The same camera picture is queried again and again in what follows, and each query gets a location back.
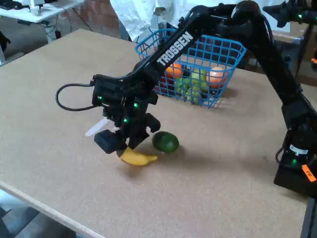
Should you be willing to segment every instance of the white plastic piece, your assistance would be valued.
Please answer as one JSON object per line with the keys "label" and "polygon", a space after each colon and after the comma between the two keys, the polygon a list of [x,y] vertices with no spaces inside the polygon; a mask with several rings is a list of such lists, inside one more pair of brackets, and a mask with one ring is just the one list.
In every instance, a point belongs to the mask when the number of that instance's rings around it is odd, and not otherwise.
{"label": "white plastic piece", "polygon": [[295,147],[294,145],[290,145],[289,147],[293,152],[300,154],[300,155],[307,155],[308,154],[308,150],[301,150],[297,147]]}
{"label": "white plastic piece", "polygon": [[107,118],[102,118],[96,125],[91,127],[86,133],[85,136],[92,136],[96,134],[103,126],[105,126],[109,120]]}

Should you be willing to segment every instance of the black cable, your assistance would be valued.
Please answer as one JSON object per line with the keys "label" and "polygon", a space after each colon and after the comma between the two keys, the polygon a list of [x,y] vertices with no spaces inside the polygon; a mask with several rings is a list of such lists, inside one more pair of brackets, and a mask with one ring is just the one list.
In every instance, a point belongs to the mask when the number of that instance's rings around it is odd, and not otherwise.
{"label": "black cable", "polygon": [[[284,145],[276,152],[276,154],[275,154],[275,160],[276,160],[276,162],[279,164],[279,165],[281,165],[281,166],[283,166],[283,167],[285,167],[285,168],[288,168],[288,169],[295,169],[295,170],[301,170],[302,169],[302,166],[294,166],[294,165],[287,165],[287,164],[283,164],[283,163],[281,163],[281,161],[278,159],[278,156],[279,156],[279,154],[282,152],[284,150]],[[313,163],[314,163],[314,158],[312,158],[310,161],[309,161],[309,163],[307,163],[306,165],[309,167],[310,165],[312,165]]]}
{"label": "black cable", "polygon": [[66,10],[63,6],[61,6],[61,7],[65,10],[65,13],[66,13],[67,18],[68,18],[68,21],[69,21],[69,26],[70,26],[70,30],[69,30],[69,32],[72,32],[73,27],[72,27],[72,25],[71,25],[71,21],[70,21],[69,14],[68,14],[67,10]]}
{"label": "black cable", "polygon": [[58,26],[58,19],[59,19],[59,17],[58,17],[58,15],[56,16],[56,22],[55,22],[55,29],[56,29],[56,31],[58,31],[58,29],[57,29],[57,26]]}
{"label": "black cable", "polygon": [[264,15],[262,15],[262,16],[263,16],[265,25],[267,27],[267,31],[268,31],[268,35],[269,35],[269,38],[271,40],[271,43],[274,45],[274,37],[273,37],[271,26],[269,25],[269,22],[268,22],[267,18]]}
{"label": "black cable", "polygon": [[69,14],[68,14],[68,12],[67,12],[67,9],[66,9],[65,7],[63,7],[62,5],[55,5],[55,6],[43,6],[43,7],[46,7],[46,8],[56,8],[56,7],[61,7],[61,8],[63,8],[63,9],[65,10],[65,13],[66,13],[67,18],[68,18],[69,27],[70,27],[69,32],[72,32],[73,27],[72,27],[71,20],[70,20]]}
{"label": "black cable", "polygon": [[56,100],[56,103],[57,105],[59,105],[61,108],[63,108],[64,110],[67,110],[67,111],[72,111],[72,112],[80,112],[80,111],[85,111],[85,110],[89,110],[89,109],[92,109],[92,108],[95,108],[97,106],[89,106],[89,107],[85,107],[85,108],[68,108],[68,107],[65,107],[64,105],[62,105],[60,102],[59,102],[59,99],[58,99],[58,95],[59,93],[61,92],[61,90],[63,90],[64,88],[67,88],[67,87],[92,87],[92,85],[90,84],[81,84],[81,83],[68,83],[68,84],[65,84],[63,86],[61,86],[57,91],[56,91],[56,95],[55,95],[55,100]]}
{"label": "black cable", "polygon": [[50,37],[52,40],[57,40],[57,38],[52,38],[52,37],[49,35],[50,33],[52,33],[53,31],[56,30],[56,26],[48,26],[48,25],[46,25],[44,28],[50,28],[50,27],[53,27],[53,30],[51,30],[50,32],[46,32],[46,31],[45,31],[46,35],[47,35],[48,37]]}
{"label": "black cable", "polygon": [[92,31],[94,32],[91,27],[88,25],[88,23],[86,21],[84,21],[84,19],[78,14],[78,12],[76,12],[75,9],[73,9],[73,11],[78,15],[78,17],[85,23],[85,25]]}

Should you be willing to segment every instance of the white cloth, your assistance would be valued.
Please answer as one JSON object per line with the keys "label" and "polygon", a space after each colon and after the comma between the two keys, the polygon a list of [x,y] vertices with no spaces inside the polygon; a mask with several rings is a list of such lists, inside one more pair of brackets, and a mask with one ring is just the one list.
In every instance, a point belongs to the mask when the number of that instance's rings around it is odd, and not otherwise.
{"label": "white cloth", "polygon": [[[186,16],[188,11],[196,5],[217,6],[219,3],[233,4],[241,0],[110,0],[111,5],[118,15],[133,41],[151,26],[151,19],[157,7],[164,7],[162,18],[173,26],[177,26],[180,17]],[[256,0],[260,8],[276,5],[283,0]],[[276,20],[264,13],[272,30],[290,32],[290,24],[284,28],[276,27]]]}

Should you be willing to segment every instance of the orange label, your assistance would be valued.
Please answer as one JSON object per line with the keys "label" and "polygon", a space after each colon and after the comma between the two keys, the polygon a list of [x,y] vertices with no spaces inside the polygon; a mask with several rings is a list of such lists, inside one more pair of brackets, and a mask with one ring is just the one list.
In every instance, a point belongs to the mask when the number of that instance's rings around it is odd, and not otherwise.
{"label": "orange label", "polygon": [[304,171],[310,182],[315,182],[317,180],[307,165],[302,165],[302,170]]}

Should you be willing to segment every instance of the robotic arm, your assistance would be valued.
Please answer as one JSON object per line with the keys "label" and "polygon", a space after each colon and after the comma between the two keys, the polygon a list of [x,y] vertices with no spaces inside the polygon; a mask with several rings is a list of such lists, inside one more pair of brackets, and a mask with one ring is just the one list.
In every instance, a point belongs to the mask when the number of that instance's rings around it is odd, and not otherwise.
{"label": "robotic arm", "polygon": [[[302,14],[298,19],[311,19],[312,15],[317,15],[312,7],[289,2],[264,10],[278,18],[282,26],[285,21],[294,20],[294,13]],[[275,47],[270,26],[259,6],[251,0],[237,5],[196,6],[179,20],[173,35],[161,42],[158,50],[140,61],[131,73],[120,78],[94,75],[90,83],[94,86],[93,107],[102,106],[103,115],[119,127],[116,132],[105,130],[96,134],[95,142],[106,153],[116,151],[120,156],[127,147],[134,149],[149,136],[147,126],[151,132],[159,130],[160,122],[146,112],[148,104],[155,105],[158,100],[153,89],[166,68],[186,53],[202,34],[236,39],[258,59],[282,101],[287,127],[283,145],[276,154],[280,165],[274,183],[317,197],[317,184],[310,182],[314,171],[317,172],[317,113]],[[312,180],[308,180],[308,175],[303,172],[303,165],[311,169]]]}

